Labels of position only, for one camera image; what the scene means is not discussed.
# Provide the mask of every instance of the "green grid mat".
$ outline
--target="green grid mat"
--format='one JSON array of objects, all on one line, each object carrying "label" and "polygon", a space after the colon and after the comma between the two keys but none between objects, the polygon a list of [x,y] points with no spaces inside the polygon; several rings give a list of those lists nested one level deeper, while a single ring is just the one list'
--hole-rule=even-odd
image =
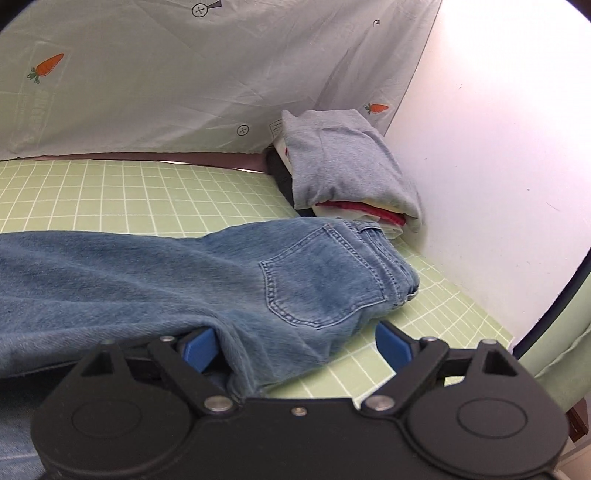
[{"label": "green grid mat", "polygon": [[[0,163],[0,232],[86,230],[202,236],[227,226],[297,214],[267,175],[146,161]],[[419,295],[388,319],[414,338],[454,348],[511,335],[402,240],[397,250],[421,277]],[[352,397],[356,403],[392,369],[375,347],[371,322],[328,366],[269,392],[274,397]]]}]

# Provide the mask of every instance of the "pocket stitching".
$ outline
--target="pocket stitching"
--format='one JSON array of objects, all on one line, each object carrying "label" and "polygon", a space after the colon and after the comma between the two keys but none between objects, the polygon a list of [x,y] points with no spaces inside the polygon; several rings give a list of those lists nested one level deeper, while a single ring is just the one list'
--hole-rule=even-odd
[{"label": "pocket stitching", "polygon": [[[370,275],[374,278],[374,280],[376,281],[376,283],[379,287],[380,299],[370,302],[370,303],[367,303],[366,301],[361,300],[361,301],[351,305],[350,312],[348,312],[348,314],[346,314],[341,319],[337,319],[334,322],[328,323],[326,325],[319,325],[316,322],[307,322],[305,320],[300,320],[300,319],[295,318],[293,315],[286,312],[283,308],[281,308],[276,303],[275,297],[277,295],[277,292],[276,292],[276,286],[275,286],[275,284],[272,280],[272,277],[271,277],[272,272],[271,272],[270,264],[289,257],[291,254],[295,253],[296,250],[303,248],[312,239],[319,236],[323,232],[326,232],[331,238],[333,238],[340,245],[342,245],[342,247],[344,247],[344,249],[347,250],[347,252],[351,256],[353,256],[361,265],[363,265],[369,271]],[[357,252],[355,252],[355,250],[348,243],[348,241],[341,234],[339,234],[332,227],[332,225],[330,225],[329,223],[323,225],[322,227],[313,231],[312,233],[309,233],[303,239],[299,240],[297,243],[295,243],[294,245],[292,245],[291,247],[289,247],[285,251],[281,252],[280,254],[278,254],[268,260],[263,260],[263,261],[259,262],[259,265],[260,265],[261,270],[263,272],[263,276],[265,277],[265,287],[266,287],[265,289],[267,291],[267,295],[266,295],[267,308],[269,308],[270,311],[274,312],[282,320],[284,320],[287,323],[290,323],[292,325],[296,325],[296,326],[306,325],[306,326],[314,328],[315,330],[321,330],[323,328],[331,327],[331,326],[338,325],[339,323],[344,322],[347,318],[349,318],[354,313],[358,312],[361,308],[371,307],[373,305],[383,303],[387,300],[387,298],[384,294],[384,285],[383,285],[382,281],[380,280],[380,278],[378,277],[376,271]]]}]

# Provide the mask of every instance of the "carrot print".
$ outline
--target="carrot print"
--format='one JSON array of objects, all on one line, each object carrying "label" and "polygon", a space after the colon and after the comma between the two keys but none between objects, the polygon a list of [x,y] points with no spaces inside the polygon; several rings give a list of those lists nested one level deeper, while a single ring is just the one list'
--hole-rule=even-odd
[{"label": "carrot print", "polygon": [[27,75],[27,78],[29,80],[35,79],[35,83],[39,83],[39,77],[49,75],[51,71],[56,68],[56,65],[63,57],[64,54],[60,53],[55,57],[51,57],[50,59],[42,61],[39,65],[37,65],[37,68],[31,69],[31,73]]},{"label": "carrot print", "polygon": [[368,111],[368,115],[371,115],[372,113],[381,113],[389,108],[388,105],[380,105],[379,103],[368,103],[367,105],[364,105],[364,107]]}]

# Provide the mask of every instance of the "red fabric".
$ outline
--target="red fabric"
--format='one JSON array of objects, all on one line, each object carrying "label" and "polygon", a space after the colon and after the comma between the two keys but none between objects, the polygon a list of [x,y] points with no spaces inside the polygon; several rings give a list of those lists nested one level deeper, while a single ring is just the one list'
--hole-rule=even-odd
[{"label": "red fabric", "polygon": [[367,205],[366,203],[359,203],[359,202],[328,202],[320,203],[319,205],[325,205],[327,207],[337,207],[342,208],[343,210],[359,210],[360,212],[365,212],[370,215],[375,215],[376,217],[380,217],[382,220],[386,222],[393,223],[394,225],[404,226],[406,223],[406,218],[402,213],[394,213],[384,210],[382,208],[373,207],[371,205]]}]

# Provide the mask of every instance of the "fabric backdrop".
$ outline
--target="fabric backdrop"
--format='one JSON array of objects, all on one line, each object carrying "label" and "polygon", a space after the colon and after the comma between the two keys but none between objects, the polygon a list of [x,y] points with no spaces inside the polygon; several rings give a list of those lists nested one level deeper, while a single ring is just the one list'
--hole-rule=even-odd
[{"label": "fabric backdrop", "polygon": [[441,0],[197,1],[33,3],[0,34],[0,160],[258,152],[282,109],[384,133]]}]

